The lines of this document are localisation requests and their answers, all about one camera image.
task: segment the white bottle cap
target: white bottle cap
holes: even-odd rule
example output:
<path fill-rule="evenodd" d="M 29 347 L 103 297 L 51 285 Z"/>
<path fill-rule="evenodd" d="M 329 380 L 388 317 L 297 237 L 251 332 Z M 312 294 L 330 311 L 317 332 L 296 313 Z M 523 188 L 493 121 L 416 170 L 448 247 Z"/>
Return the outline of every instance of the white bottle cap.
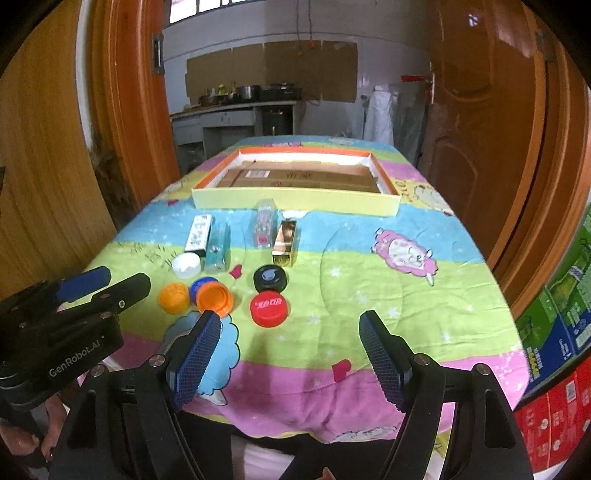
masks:
<path fill-rule="evenodd" d="M 194 253 L 180 254 L 173 260 L 173 271 L 182 280 L 201 273 L 201 258 Z"/>

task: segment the pink sheep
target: pink sheep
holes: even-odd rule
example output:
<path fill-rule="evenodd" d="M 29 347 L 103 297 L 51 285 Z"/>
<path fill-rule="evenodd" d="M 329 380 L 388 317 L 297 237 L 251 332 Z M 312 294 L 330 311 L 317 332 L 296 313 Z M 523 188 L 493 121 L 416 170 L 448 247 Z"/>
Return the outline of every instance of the pink sheep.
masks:
<path fill-rule="evenodd" d="M 375 232 L 375 245 L 371 251 L 382 257 L 390 268 L 402 273 L 412 273 L 416 277 L 424 277 L 427 283 L 433 286 L 437 263 L 432 258 L 431 250 L 425 250 L 400 233 L 379 228 Z"/>

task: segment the door hinge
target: door hinge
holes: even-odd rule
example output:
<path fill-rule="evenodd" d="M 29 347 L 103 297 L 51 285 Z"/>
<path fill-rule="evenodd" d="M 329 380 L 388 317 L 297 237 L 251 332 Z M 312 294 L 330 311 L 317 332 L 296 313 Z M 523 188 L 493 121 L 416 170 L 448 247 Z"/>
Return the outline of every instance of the door hinge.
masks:
<path fill-rule="evenodd" d="M 545 61 L 556 63 L 556 47 L 554 46 L 554 37 L 549 31 L 538 30 L 535 33 L 535 42 L 538 51 L 542 52 Z"/>
<path fill-rule="evenodd" d="M 164 75 L 164 35 L 152 35 L 152 72 L 154 75 Z"/>

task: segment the hand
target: hand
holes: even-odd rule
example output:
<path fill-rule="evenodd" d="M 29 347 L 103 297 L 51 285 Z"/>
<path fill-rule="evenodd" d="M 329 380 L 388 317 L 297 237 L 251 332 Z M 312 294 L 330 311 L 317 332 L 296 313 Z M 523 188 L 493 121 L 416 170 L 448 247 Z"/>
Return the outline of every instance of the hand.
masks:
<path fill-rule="evenodd" d="M 41 453 L 50 460 L 51 450 L 56 446 L 61 428 L 66 421 L 66 409 L 57 395 L 53 395 L 45 402 L 49 416 L 49 429 L 41 444 Z M 11 425 L 6 420 L 0 420 L 0 436 L 11 454 L 15 456 L 30 455 L 39 447 L 39 439 L 20 427 Z"/>
<path fill-rule="evenodd" d="M 336 480 L 336 478 L 328 469 L 328 467 L 324 467 L 322 469 L 322 476 L 317 480 Z"/>
<path fill-rule="evenodd" d="M 0 436 L 4 445 L 15 456 L 30 455 L 39 446 L 39 439 L 20 427 L 10 425 L 7 420 L 0 420 Z"/>
<path fill-rule="evenodd" d="M 66 421 L 66 409 L 57 395 L 53 395 L 45 402 L 47 415 L 49 416 L 49 428 L 41 444 L 41 453 L 47 460 L 51 460 L 52 450 L 60 438 L 61 428 Z"/>

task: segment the label sticker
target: label sticker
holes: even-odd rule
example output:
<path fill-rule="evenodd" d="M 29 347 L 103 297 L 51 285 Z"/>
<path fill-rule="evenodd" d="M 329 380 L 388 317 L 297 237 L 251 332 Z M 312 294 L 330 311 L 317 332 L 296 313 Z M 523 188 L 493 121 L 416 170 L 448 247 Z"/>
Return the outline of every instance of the label sticker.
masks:
<path fill-rule="evenodd" d="M 271 174 L 270 170 L 249 170 L 246 172 L 247 179 L 265 179 Z"/>

